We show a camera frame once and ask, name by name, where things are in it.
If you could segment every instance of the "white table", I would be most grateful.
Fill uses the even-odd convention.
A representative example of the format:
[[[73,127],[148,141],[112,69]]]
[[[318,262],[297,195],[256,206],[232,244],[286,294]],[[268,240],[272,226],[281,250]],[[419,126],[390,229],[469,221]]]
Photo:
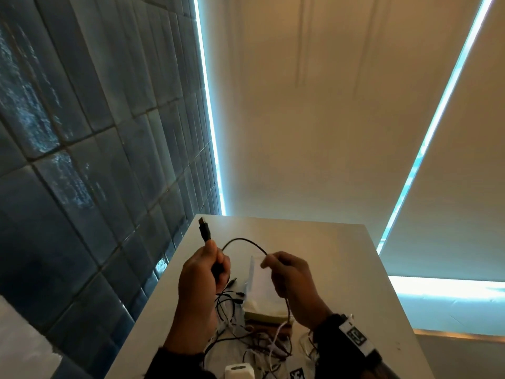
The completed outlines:
[[[203,245],[199,217],[191,223],[106,379],[141,378],[165,341],[177,306],[182,265]],[[284,250],[304,258],[323,300],[334,312],[354,314],[355,324],[401,379],[433,378],[365,226],[212,215],[205,219],[218,246],[245,237],[267,252]],[[236,287],[245,283],[250,256],[257,253],[253,245],[241,241],[226,249]],[[301,332],[294,328],[294,344]]]

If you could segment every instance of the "person's left hand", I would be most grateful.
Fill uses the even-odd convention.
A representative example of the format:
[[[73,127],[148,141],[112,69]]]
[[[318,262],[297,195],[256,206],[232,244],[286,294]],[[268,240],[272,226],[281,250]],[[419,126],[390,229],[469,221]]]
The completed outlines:
[[[217,284],[211,273],[215,262],[224,267]],[[179,278],[179,302],[164,345],[168,351],[184,355],[203,352],[217,327],[214,299],[225,288],[230,268],[230,258],[213,240],[184,263]]]

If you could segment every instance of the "white power adapter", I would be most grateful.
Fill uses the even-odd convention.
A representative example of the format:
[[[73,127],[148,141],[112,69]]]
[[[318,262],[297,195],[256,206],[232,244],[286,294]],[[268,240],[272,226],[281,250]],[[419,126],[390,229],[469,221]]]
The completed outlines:
[[[249,363],[238,363],[226,366],[224,379],[255,379],[254,369]]]

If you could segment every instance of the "person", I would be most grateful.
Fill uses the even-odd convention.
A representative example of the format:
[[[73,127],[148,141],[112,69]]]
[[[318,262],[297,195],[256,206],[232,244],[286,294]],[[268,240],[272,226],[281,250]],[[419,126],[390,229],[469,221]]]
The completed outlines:
[[[223,265],[218,282],[212,275],[215,262]],[[289,302],[298,323],[314,333],[319,359],[316,379],[327,377],[392,379],[397,376],[382,362],[363,370],[356,365],[356,349],[339,339],[339,315],[333,314],[317,293],[309,265],[284,251],[266,256],[262,268],[272,270],[276,292]],[[215,295],[221,293],[230,278],[230,258],[213,240],[184,263],[179,278],[179,301],[165,344],[152,360],[145,379],[168,377],[215,378],[201,368],[205,346],[214,335],[218,319]]]

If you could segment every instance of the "person's right hand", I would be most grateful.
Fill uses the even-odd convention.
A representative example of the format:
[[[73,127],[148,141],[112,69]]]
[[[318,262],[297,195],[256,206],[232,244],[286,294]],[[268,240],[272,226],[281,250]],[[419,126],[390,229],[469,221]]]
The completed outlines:
[[[275,291],[289,301],[294,318],[314,330],[332,314],[317,293],[309,265],[301,258],[279,251],[269,254],[261,268],[272,269]]]

